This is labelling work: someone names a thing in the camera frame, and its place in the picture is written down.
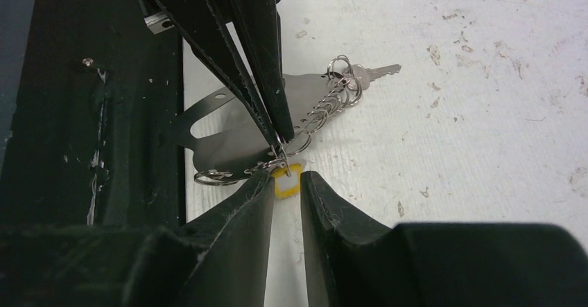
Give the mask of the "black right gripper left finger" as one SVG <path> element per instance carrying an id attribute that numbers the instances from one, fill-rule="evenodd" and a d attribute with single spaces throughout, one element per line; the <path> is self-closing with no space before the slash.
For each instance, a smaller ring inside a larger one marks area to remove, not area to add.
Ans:
<path id="1" fill-rule="evenodd" d="M 258 172 L 177 229 L 4 225 L 2 306 L 262 306 L 274 182 Z"/>

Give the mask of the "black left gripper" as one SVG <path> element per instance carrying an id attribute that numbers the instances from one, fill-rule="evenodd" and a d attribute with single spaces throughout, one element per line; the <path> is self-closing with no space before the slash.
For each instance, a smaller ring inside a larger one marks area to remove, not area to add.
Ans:
<path id="1" fill-rule="evenodd" d="M 270 140 L 295 136 L 282 70 L 280 0 L 140 0 L 146 18 L 175 26 L 193 54 L 245 106 Z"/>

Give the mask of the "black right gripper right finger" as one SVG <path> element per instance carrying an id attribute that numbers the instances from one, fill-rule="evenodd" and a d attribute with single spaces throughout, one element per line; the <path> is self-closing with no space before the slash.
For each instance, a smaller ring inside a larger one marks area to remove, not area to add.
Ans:
<path id="1" fill-rule="evenodd" d="M 405 222 L 389 228 L 301 176 L 310 306 L 586 306 L 587 253 L 528 223 Z"/>

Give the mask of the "yellow key tag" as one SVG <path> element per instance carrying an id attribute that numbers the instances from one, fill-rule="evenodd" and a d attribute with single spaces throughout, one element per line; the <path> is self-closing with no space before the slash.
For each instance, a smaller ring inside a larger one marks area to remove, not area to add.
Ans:
<path id="1" fill-rule="evenodd" d="M 275 181 L 274 195 L 278 200 L 283 200 L 297 195 L 301 190 L 301 174 L 304 172 L 305 163 L 297 162 L 289 166 L 290 175 L 286 168 L 278 168 L 271 173 Z"/>

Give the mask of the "silver carabiner keyring with rings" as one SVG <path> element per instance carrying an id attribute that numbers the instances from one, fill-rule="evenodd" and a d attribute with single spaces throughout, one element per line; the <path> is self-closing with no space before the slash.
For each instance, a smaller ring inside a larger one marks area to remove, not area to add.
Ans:
<path id="1" fill-rule="evenodd" d="M 236 127 L 197 137 L 192 128 L 204 117 L 236 100 L 222 88 L 186 109 L 172 122 L 177 144 L 192 151 L 195 182 L 226 186 L 247 179 L 259 170 L 285 167 L 312 142 L 312 136 L 336 115 L 362 99 L 369 77 L 365 67 L 345 55 L 335 57 L 322 74 L 283 76 L 282 94 L 288 99 L 295 136 L 285 141 L 265 125 L 248 119 Z"/>

